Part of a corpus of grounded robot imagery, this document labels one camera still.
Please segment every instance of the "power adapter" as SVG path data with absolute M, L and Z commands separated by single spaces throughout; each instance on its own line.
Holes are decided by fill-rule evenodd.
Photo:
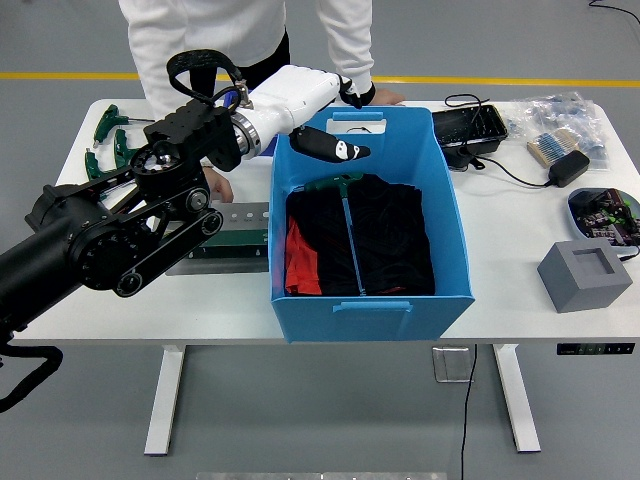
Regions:
M 579 150 L 574 150 L 559 158 L 549 168 L 549 184 L 565 187 L 582 175 L 589 168 L 589 157 Z

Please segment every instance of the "gray floor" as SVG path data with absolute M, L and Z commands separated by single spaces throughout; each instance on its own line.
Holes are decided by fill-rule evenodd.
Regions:
M 290 2 L 296 63 L 331 68 L 311 2 Z M 375 3 L 377 75 L 640 78 L 640 25 L 587 1 Z M 616 6 L 640 13 L 637 2 Z M 2 72 L 132 72 L 115 2 L 23 1 L 0 15 Z M 578 90 L 640 161 L 637 88 L 392 85 L 409 99 L 509 100 Z M 135 81 L 0 80 L 0 251 L 54 183 L 88 106 L 140 98 Z M 66 347 L 60 371 L 0 416 L 0 477 L 187 480 L 200 471 L 441 471 L 459 478 L 464 386 L 437 384 L 430 344 L 192 347 L 170 455 L 142 455 L 156 347 Z M 469 479 L 638 478 L 638 355 L 557 357 L 519 347 L 543 451 L 515 453 L 497 369 L 479 347 Z M 29 367 L 6 361 L 5 394 Z

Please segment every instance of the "table leg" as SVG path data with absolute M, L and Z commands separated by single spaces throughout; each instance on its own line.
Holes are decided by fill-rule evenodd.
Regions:
M 517 346 L 517 344 L 498 344 L 493 346 L 493 351 L 500 372 L 502 390 L 507 400 L 516 448 L 518 452 L 539 452 L 540 442 L 520 372 L 516 355 Z
M 163 348 L 164 355 L 162 357 L 162 366 L 160 367 L 158 388 L 153 402 L 147 444 L 144 449 L 145 455 L 152 456 L 166 455 L 169 451 L 173 414 L 180 386 L 182 360 L 186 350 L 184 345 L 163 345 Z

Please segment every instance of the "plastic bag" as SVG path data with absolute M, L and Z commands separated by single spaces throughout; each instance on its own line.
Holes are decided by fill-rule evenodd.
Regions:
M 513 100 L 512 105 L 505 122 L 511 140 L 539 145 L 552 141 L 550 138 L 570 136 L 577 149 L 591 160 L 590 169 L 609 169 L 601 121 L 596 116 L 593 101 L 583 99 L 578 92 L 567 92 Z M 536 156 L 545 166 L 557 160 L 554 156 L 559 153 L 556 143 L 550 145 L 554 147 L 551 149 L 554 155 L 543 160 Z

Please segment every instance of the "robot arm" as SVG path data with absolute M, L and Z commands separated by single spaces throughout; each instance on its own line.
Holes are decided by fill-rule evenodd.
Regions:
M 234 86 L 207 98 L 177 80 L 203 62 L 225 68 Z M 219 52 L 186 52 L 167 69 L 172 84 L 194 99 L 144 129 L 148 144 L 129 165 L 83 185 L 45 186 L 25 218 L 34 235 L 0 255 L 0 355 L 46 359 L 0 399 L 0 412 L 22 400 L 62 360 L 55 347 L 8 345 L 14 332 L 82 285 L 132 296 L 220 230 L 223 218 L 209 206 L 203 157 L 230 171 L 241 159 L 260 154 L 278 133 L 291 134 L 295 149 L 322 160 L 368 154 L 366 147 L 350 146 L 355 153 L 338 155 L 335 145 L 344 142 L 301 128 L 340 93 L 358 105 L 350 82 L 336 74 L 285 66 L 248 95 L 238 69 Z M 217 106 L 229 91 L 236 94 L 234 103 Z M 102 204 L 108 190 L 132 181 L 135 189 L 120 203 L 111 209 Z M 181 226 L 169 232 L 170 222 Z

